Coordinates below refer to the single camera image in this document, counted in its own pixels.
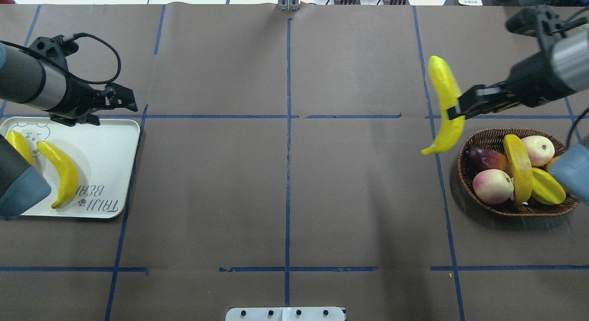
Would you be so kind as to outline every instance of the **banana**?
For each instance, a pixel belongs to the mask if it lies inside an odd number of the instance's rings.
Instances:
[[[515,134],[503,137],[503,148],[514,178],[514,204],[518,206],[532,195],[532,162],[524,143]]]
[[[423,155],[444,153],[454,147],[462,136],[465,120],[464,116],[448,119],[448,109],[457,105],[458,97],[462,95],[448,63],[440,57],[430,57],[429,75],[440,99],[442,126],[432,145],[421,151]]]
[[[532,168],[532,198],[544,205],[558,205],[566,199],[566,192],[551,174]]]
[[[37,148],[41,154],[51,161],[59,174],[57,200],[51,205],[53,209],[59,208],[70,201],[76,193],[78,188],[78,168],[65,152],[50,142],[40,141],[37,143]]]
[[[12,130],[6,135],[6,140],[14,147],[30,165],[33,165],[33,155],[27,139],[20,132]]]

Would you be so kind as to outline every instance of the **blue tape line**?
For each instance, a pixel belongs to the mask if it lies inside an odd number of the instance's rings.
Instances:
[[[292,18],[286,25],[286,235],[284,237],[284,306],[290,306],[290,131],[292,127],[292,98],[290,91],[290,27]]]
[[[118,272],[112,272],[112,279],[111,279],[111,290],[109,292],[109,302],[107,303],[107,312],[104,315],[104,321],[110,320],[110,314],[112,311],[112,302],[114,300],[114,288],[116,287],[116,278],[118,277]]]
[[[149,119],[288,119],[288,115],[147,115]]]
[[[503,270],[589,270],[589,266],[572,266],[568,264],[555,266],[458,266],[459,271],[503,271]],[[450,266],[434,266],[430,268],[431,271],[452,271],[454,267]]]
[[[59,271],[72,273],[110,273],[114,267],[0,267],[0,271]],[[125,273],[148,273],[144,267],[120,268]]]
[[[417,46],[419,48],[419,59],[421,63],[421,75],[423,77],[423,88],[425,89],[425,96],[427,97],[427,110],[429,111],[429,123],[432,129],[432,137],[435,139],[436,130],[433,121],[432,102],[427,89],[427,82],[425,79],[425,59],[423,58],[423,46],[421,44],[421,34],[419,33],[419,21],[417,17],[417,8],[413,6],[413,16],[415,21],[415,34],[417,36]],[[440,162],[439,154],[436,154],[436,165],[438,166],[438,177],[440,186],[442,187],[442,197],[444,197],[444,213],[446,215],[446,230],[448,231],[448,243],[450,245],[450,256],[452,257],[452,267],[454,267],[454,285],[456,287],[456,299],[458,300],[458,313],[460,320],[464,321],[464,307],[462,304],[462,291],[460,289],[460,281],[458,278],[458,269],[456,263],[456,252],[454,250],[454,239],[452,237],[452,226],[450,225],[450,213],[448,212],[448,201],[446,199],[446,188],[444,187],[444,174],[442,173],[442,164]]]
[[[33,114],[33,115],[4,115],[4,118],[10,117],[49,117],[44,114]],[[143,115],[99,115],[99,118],[103,119],[141,119]],[[298,115],[291,115],[291,118],[299,118]],[[288,115],[146,115],[148,119],[288,119]]]
[[[39,17],[39,12],[40,12],[40,4],[37,6],[37,11],[35,12],[35,17],[33,17],[33,21],[31,23],[31,28],[29,29],[29,34],[27,34],[27,39],[25,40],[25,47],[29,46],[29,41],[31,40],[33,30],[35,29],[36,21]]]
[[[139,150],[141,149],[141,141],[143,140],[143,130],[145,128],[145,119],[147,117],[147,105],[143,109],[143,116],[141,117],[141,130],[139,133],[139,140],[137,142],[137,150],[135,151],[135,159],[133,161],[133,170],[131,171],[131,178],[129,180],[129,187],[127,189],[127,201],[125,205],[125,213],[122,218],[121,234],[118,239],[118,248],[116,250],[116,259],[114,262],[114,271],[112,272],[111,289],[109,293],[109,302],[107,304],[107,312],[105,313],[105,321],[110,320],[110,314],[112,310],[112,302],[114,301],[114,292],[116,288],[116,278],[119,271],[119,265],[121,262],[122,244],[125,239],[125,231],[127,228],[127,221],[129,219],[129,208],[131,205],[131,191],[135,182],[135,174],[137,173],[137,158],[139,157]]]
[[[440,115],[431,115],[425,118],[440,119]],[[568,115],[478,115],[469,119],[570,119]]]
[[[157,39],[156,39],[156,48],[153,51],[154,55],[157,55],[157,52],[160,51],[160,38],[162,37],[162,29],[164,27],[164,15],[166,15],[166,5],[162,6],[162,14],[160,15],[160,27],[157,30]]]
[[[568,110],[568,115],[571,118],[572,124],[575,123],[575,120],[578,116],[574,116],[572,113],[571,103],[568,101],[568,97],[564,97],[564,103],[566,104],[566,109]],[[579,134],[578,127],[575,127],[575,134],[577,135],[577,141],[581,141],[581,135]]]
[[[290,267],[289,271],[303,272],[347,272],[347,271],[377,271],[378,267]],[[264,271],[286,271],[286,267],[219,267],[221,273],[255,273]]]
[[[0,267],[0,271],[63,271],[82,273],[109,273],[112,267]]]
[[[0,119],[4,115],[4,109],[6,108],[6,100],[2,101],[2,107],[0,107]]]
[[[219,267],[220,273],[250,273],[256,271],[284,271],[284,267],[231,267],[229,269]]]
[[[398,119],[399,115],[311,115],[306,119]]]
[[[290,267],[290,271],[377,271],[378,267]]]
[[[145,273],[145,275],[149,275],[149,269],[145,267],[123,267],[118,268],[117,271],[119,273]]]

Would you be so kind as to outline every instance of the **wicker basket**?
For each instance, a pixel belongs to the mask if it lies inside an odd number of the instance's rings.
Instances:
[[[473,190],[473,179],[476,172],[469,165],[469,159],[466,156],[468,149],[471,146],[479,146],[493,149],[495,151],[505,153],[503,148],[503,137],[507,134],[515,134],[520,138],[528,136],[544,136],[551,140],[554,144],[555,156],[562,155],[566,151],[565,145],[560,140],[554,138],[545,132],[534,130],[531,128],[488,128],[481,130],[465,140],[458,153],[458,161],[456,163],[457,180],[450,185],[459,184],[460,187],[451,186],[452,195],[455,198],[465,198],[466,200],[457,200],[463,206],[480,206],[484,210],[501,216],[561,216],[575,209],[579,204],[579,200],[571,195],[566,195],[564,202],[558,205],[543,205],[533,199],[528,201],[528,205],[519,205],[517,208],[513,205],[511,200],[507,200],[500,205],[487,205],[475,195]]]

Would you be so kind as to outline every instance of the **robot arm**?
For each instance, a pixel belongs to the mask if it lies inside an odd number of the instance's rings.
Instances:
[[[537,107],[588,89],[589,29],[566,35],[585,23],[586,17],[563,21],[547,6],[518,12],[505,23],[507,30],[538,38],[540,52],[514,65],[507,80],[470,88],[458,98],[458,105],[448,109],[448,118],[469,119],[516,105]],[[589,204],[589,136],[569,147],[576,123],[566,139],[568,151],[550,167],[550,173],[572,195]]]
[[[78,51],[75,40],[94,38],[116,55],[116,75],[102,82],[89,82],[71,74],[65,57]],[[51,120],[74,126],[99,125],[95,111],[127,108],[137,111],[133,91],[114,81],[120,73],[120,57],[114,48],[94,35],[78,33],[65,37],[37,38],[29,48],[0,41],[0,99],[47,111]],[[95,90],[90,84],[106,84]]]

